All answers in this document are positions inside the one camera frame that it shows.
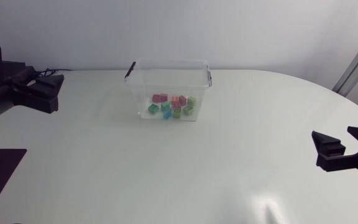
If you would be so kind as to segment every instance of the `black cable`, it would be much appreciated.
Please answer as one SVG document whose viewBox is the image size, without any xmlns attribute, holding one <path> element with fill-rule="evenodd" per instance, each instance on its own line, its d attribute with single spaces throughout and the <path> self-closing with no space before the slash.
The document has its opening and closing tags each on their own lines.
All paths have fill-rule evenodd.
<svg viewBox="0 0 358 224">
<path fill-rule="evenodd" d="M 58 69 L 47 68 L 46 70 L 41 71 L 41 72 L 34 72 L 33 76 L 35 76 L 36 78 L 49 77 L 49 76 L 57 73 L 58 71 L 71 71 L 71 70 L 65 69 L 65 68 L 58 68 Z"/>
</svg>

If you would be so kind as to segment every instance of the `white table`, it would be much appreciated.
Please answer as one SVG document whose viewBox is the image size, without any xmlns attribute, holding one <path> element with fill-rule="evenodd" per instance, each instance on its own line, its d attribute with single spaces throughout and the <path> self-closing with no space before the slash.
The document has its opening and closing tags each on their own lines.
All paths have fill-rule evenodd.
<svg viewBox="0 0 358 224">
<path fill-rule="evenodd" d="M 213 70 L 198 121 L 147 120 L 125 73 L 65 72 L 58 112 L 0 116 L 0 148 L 28 149 L 0 223 L 358 223 L 358 170 L 316 167 L 311 138 L 358 151 L 351 101 L 279 73 Z"/>
</svg>

